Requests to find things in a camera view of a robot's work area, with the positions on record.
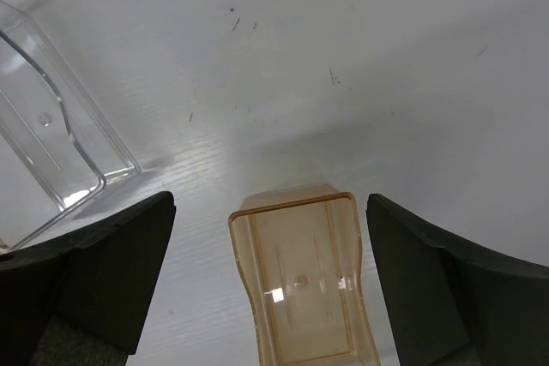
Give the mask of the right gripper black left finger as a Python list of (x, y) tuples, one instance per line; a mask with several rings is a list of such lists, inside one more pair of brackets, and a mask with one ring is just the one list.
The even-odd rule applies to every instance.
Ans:
[(3, 365), (124, 365), (136, 353), (176, 215), (162, 191), (1, 256)]

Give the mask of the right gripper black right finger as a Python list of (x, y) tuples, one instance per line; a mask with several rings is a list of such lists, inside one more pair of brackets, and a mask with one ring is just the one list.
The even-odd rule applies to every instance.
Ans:
[(548, 269), (372, 194), (366, 218), (402, 365), (546, 365)]

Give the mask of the clear plastic container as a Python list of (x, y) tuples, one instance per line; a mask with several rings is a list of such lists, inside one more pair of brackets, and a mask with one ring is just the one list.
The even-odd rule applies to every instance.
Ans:
[(36, 21), (1, 4), (1, 252), (140, 166)]

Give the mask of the amber plastic container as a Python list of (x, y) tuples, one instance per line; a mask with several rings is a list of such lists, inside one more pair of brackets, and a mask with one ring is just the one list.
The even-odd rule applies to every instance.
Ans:
[(228, 219), (261, 365), (378, 365), (354, 196), (328, 183), (251, 195)]

